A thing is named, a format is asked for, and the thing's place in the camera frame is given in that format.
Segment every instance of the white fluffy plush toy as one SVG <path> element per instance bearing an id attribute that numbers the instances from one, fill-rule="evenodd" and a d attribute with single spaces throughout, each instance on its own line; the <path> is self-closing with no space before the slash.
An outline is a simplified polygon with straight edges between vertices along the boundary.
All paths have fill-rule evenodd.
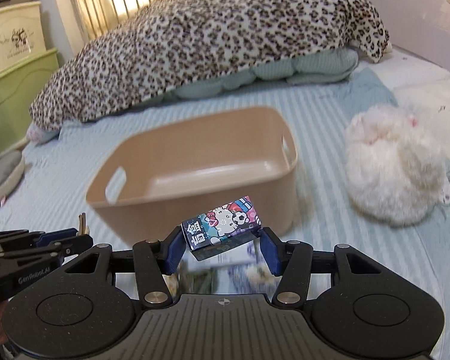
<path id="1" fill-rule="evenodd" d="M 376 105 L 354 116 L 346 144 L 348 193 L 365 214 L 406 226 L 439 201 L 446 180 L 442 149 L 415 116 Z"/>

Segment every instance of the blue blanket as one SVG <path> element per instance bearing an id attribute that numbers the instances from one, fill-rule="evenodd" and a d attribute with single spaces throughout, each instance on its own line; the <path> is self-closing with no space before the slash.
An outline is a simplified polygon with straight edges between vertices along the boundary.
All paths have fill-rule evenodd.
<path id="1" fill-rule="evenodd" d="M 353 115 L 377 103 L 395 104 L 395 99 L 378 77 L 365 69 L 349 81 L 332 85 L 258 83 L 209 100 L 65 126 L 58 140 L 25 149 L 27 172 L 0 208 L 0 230 L 75 227 L 78 214 L 86 211 L 96 243 L 126 249 L 84 199 L 87 186 L 114 148 L 133 134 L 180 119 L 268 105 L 288 122 L 299 151 L 299 212 L 283 240 L 300 239 L 324 251 L 348 243 L 433 295 L 446 314 L 445 332 L 433 355 L 450 360 L 450 206 L 437 207 L 419 226 L 391 229 L 358 215 L 347 196 L 343 132 Z M 221 283 L 219 288 L 233 292 L 234 283 L 227 273 L 222 269 L 220 280 L 230 280 L 229 285 Z M 134 292 L 131 279 L 120 279 L 118 285 Z M 316 297 L 328 286 L 328 277 L 314 278 L 309 296 Z"/>

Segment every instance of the leopard print pillow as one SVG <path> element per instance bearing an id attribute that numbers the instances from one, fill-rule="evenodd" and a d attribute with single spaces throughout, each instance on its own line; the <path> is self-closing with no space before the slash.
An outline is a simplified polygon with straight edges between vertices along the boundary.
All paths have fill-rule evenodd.
<path id="1" fill-rule="evenodd" d="M 89 42 L 30 114 L 38 127 L 59 130 L 197 80 L 351 42 L 378 62 L 388 41 L 367 0 L 158 0 Z"/>

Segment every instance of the crosshair logo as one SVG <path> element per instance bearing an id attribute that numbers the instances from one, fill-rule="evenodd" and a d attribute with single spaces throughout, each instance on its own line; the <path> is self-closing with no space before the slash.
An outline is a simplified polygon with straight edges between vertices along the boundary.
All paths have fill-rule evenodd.
<path id="1" fill-rule="evenodd" d="M 220 306 L 223 306 L 223 307 L 228 306 L 231 302 L 232 301 L 230 299 L 227 299 L 227 298 L 222 298 L 222 299 L 217 300 L 217 303 Z"/>

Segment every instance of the silver bolt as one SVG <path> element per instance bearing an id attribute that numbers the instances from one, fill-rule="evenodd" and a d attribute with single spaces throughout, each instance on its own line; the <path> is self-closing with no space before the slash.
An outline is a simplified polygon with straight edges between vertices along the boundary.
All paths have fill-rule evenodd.
<path id="1" fill-rule="evenodd" d="M 167 294 L 162 291 L 153 291 L 153 292 L 149 292 L 145 295 L 145 300 L 152 304 L 163 303 L 167 299 L 168 299 Z"/>
<path id="2" fill-rule="evenodd" d="M 280 292 L 277 300 L 283 304 L 294 304 L 300 301 L 300 295 L 295 292 Z"/>

